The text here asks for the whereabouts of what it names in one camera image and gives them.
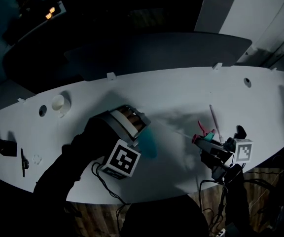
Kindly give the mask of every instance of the white table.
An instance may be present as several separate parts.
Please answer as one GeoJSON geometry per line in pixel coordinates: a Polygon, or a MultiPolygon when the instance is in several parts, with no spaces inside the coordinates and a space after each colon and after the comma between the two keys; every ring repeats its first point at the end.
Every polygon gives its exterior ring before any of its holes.
{"type": "MultiPolygon", "coordinates": [[[[17,157],[0,155],[0,179],[32,192],[36,181],[61,154],[61,146],[84,130],[88,119],[122,104],[131,104],[151,119],[158,156],[141,157],[132,178],[116,180],[102,173],[108,187],[126,202],[151,201],[198,191],[211,171],[200,161],[199,149],[186,137],[201,134],[197,120],[214,128],[209,104],[218,118],[224,139],[241,125],[254,142],[252,161],[257,166],[284,146],[284,72],[256,67],[183,68],[119,76],[115,81],[83,81],[52,89],[0,110],[0,137],[13,132],[17,157]],[[243,80],[251,81],[251,88],[243,80]],[[52,98],[66,91],[71,110],[58,118],[52,98]],[[48,111],[38,114],[41,105],[48,111]],[[30,162],[23,177],[20,149],[30,162]],[[33,164],[33,155],[42,157],[33,164]]],[[[69,201],[119,203],[91,173],[91,164],[68,195],[69,201]]]]}

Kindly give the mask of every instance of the teal object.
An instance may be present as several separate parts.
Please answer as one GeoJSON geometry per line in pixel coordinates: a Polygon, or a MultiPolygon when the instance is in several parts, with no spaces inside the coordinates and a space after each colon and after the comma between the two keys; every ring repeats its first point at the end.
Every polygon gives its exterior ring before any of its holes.
{"type": "Polygon", "coordinates": [[[140,133],[138,140],[139,140],[139,149],[141,150],[141,155],[147,158],[157,157],[157,150],[153,134],[148,127],[140,133]]]}
{"type": "Polygon", "coordinates": [[[213,139],[213,137],[214,137],[214,133],[210,132],[203,139],[210,142],[213,139]]]}

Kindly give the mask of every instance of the light fixture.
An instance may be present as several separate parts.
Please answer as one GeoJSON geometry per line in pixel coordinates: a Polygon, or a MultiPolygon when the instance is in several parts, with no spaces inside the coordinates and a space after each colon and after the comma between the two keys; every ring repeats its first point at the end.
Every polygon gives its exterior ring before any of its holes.
{"type": "Polygon", "coordinates": [[[52,18],[52,13],[47,14],[45,17],[46,17],[47,19],[52,18]]]}

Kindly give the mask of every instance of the wooden floor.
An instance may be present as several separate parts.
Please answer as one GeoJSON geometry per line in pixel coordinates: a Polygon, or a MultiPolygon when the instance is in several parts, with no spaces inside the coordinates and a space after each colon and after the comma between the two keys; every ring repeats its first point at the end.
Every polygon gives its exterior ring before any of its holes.
{"type": "MultiPolygon", "coordinates": [[[[281,169],[268,169],[268,168],[254,168],[250,171],[256,172],[275,172],[280,173],[281,169]]],[[[275,174],[257,174],[257,173],[245,173],[245,179],[260,178],[264,179],[274,186],[278,183],[281,178],[280,175],[275,174]]],[[[250,224],[253,229],[257,232],[261,232],[268,225],[269,221],[266,219],[266,214],[258,214],[259,209],[262,209],[267,201],[269,191],[265,188],[251,184],[244,184],[249,203],[249,214],[250,214],[250,224]]],[[[222,193],[222,186],[217,185],[209,189],[202,191],[202,203],[203,209],[211,208],[214,212],[217,212],[219,205],[220,197],[222,193]]],[[[197,204],[199,204],[198,195],[199,193],[189,194],[197,204]]],[[[118,236],[117,230],[117,220],[115,212],[118,209],[118,205],[96,205],[96,204],[84,204],[84,203],[72,203],[77,210],[82,213],[81,218],[75,217],[75,231],[78,235],[84,237],[115,237],[118,236]]],[[[120,226],[122,226],[128,206],[126,206],[119,217],[120,226]]],[[[213,213],[210,210],[204,211],[204,215],[208,223],[210,223],[213,213]]],[[[218,226],[218,230],[221,230],[224,227],[225,223],[225,213],[223,212],[224,219],[218,226]]]]}

